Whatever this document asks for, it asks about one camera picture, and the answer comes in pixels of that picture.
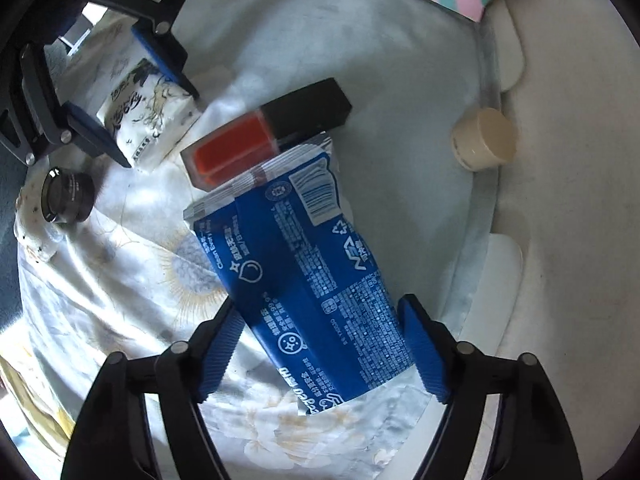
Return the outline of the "black round lens cap jar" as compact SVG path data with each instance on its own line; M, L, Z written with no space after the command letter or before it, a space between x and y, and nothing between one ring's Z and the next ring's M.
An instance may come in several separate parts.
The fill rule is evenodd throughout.
M90 174L60 167L47 171L41 189L41 211L47 222L84 222L95 201L96 187Z

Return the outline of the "red lip gloss black cap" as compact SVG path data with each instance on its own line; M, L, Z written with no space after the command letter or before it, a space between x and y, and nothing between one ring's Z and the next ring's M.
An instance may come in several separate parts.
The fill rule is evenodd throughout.
M308 84L216 128L181 151L191 184L211 191L261 162L341 127L352 103L333 78Z

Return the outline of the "white tissue packet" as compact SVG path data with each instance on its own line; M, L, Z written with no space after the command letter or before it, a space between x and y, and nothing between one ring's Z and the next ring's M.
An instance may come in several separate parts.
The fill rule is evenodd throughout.
M122 78L96 114L129 165L147 174L200 116L194 97L146 58Z

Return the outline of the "beige round lid jar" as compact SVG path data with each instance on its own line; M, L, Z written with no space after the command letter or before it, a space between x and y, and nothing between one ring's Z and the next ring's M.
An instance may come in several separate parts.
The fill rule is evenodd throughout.
M454 157L477 172L510 164L516 155L516 130L500 110L478 108L465 113L450 133Z

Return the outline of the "blue wet wipes packet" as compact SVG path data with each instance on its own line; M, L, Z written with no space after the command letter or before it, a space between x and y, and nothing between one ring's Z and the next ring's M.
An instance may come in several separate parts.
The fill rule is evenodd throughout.
M307 414L411 366L380 269L344 213L326 134L215 188L183 219Z

